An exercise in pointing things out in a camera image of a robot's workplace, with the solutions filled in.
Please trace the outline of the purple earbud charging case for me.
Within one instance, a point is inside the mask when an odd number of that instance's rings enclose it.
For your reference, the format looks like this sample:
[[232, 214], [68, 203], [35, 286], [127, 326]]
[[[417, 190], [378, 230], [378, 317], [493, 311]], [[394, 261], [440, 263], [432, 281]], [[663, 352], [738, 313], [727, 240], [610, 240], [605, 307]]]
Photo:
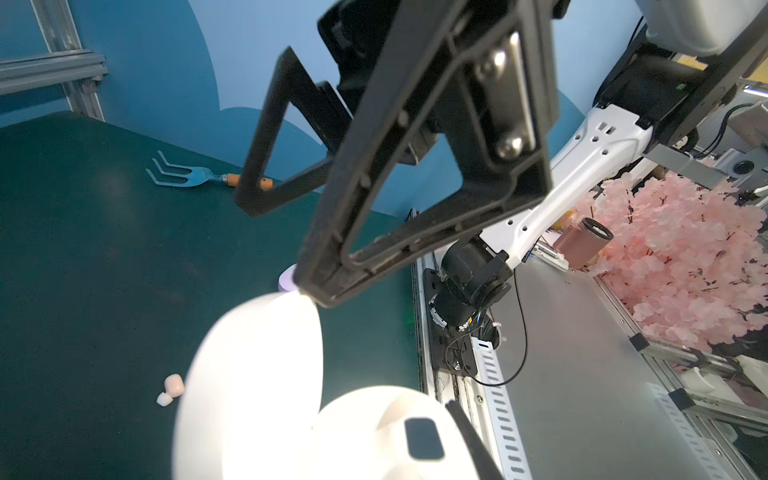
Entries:
[[294, 272], [296, 264], [292, 264], [286, 270], [284, 270], [278, 277], [278, 289], [281, 292], [296, 291], [298, 287], [294, 282]]

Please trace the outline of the pink earbud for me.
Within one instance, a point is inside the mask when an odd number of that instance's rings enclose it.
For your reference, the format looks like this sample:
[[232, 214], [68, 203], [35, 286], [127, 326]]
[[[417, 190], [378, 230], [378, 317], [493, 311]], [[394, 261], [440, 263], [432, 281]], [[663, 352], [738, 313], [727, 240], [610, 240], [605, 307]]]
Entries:
[[169, 406], [175, 399], [183, 395], [185, 384], [179, 374], [171, 374], [164, 380], [164, 389], [156, 398], [156, 403], [161, 407]]

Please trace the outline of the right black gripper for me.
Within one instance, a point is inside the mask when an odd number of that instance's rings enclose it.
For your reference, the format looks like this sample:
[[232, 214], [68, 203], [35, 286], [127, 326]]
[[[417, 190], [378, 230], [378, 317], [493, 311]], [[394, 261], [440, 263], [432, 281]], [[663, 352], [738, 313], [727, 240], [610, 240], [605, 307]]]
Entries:
[[[318, 32], [338, 66], [343, 104], [292, 48], [281, 53], [234, 199], [259, 217], [321, 187], [330, 172], [294, 273], [301, 293], [336, 306], [544, 200], [553, 17], [550, 1], [339, 1]], [[422, 164], [440, 140], [460, 187], [357, 246], [394, 167]]]

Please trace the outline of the white earbud charging case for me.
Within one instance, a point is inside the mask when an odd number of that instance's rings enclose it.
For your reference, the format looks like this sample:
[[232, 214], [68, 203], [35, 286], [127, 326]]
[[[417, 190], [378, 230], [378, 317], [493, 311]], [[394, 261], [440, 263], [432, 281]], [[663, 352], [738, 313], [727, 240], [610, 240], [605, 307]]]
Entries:
[[174, 427], [176, 479], [474, 479], [450, 411], [419, 391], [374, 386], [322, 400], [318, 309], [264, 295], [208, 331]]

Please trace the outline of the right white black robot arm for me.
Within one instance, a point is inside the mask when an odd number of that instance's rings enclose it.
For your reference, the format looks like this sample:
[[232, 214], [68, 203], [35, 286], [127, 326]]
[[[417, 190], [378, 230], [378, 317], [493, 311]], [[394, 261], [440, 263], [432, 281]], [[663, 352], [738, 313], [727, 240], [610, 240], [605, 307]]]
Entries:
[[[477, 371], [473, 340], [543, 232], [599, 181], [690, 133], [767, 55], [763, 1], [642, 1], [645, 26], [555, 156], [551, 26], [564, 1], [340, 1], [318, 31], [337, 86], [278, 58], [236, 204], [264, 215], [321, 189], [295, 282], [339, 305], [446, 248], [429, 272], [437, 367]], [[353, 244], [392, 169], [447, 139], [460, 188], [398, 229]]]

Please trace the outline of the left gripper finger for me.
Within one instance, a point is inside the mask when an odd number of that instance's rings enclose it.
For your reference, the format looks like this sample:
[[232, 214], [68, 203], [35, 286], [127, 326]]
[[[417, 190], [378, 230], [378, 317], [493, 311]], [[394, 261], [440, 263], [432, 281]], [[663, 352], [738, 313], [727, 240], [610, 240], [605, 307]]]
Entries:
[[450, 400], [445, 404], [445, 408], [453, 418], [463, 441], [467, 446], [478, 478], [480, 480], [503, 480], [504, 477], [502, 476], [501, 471], [486, 449], [469, 418], [464, 413], [461, 405], [455, 400]]

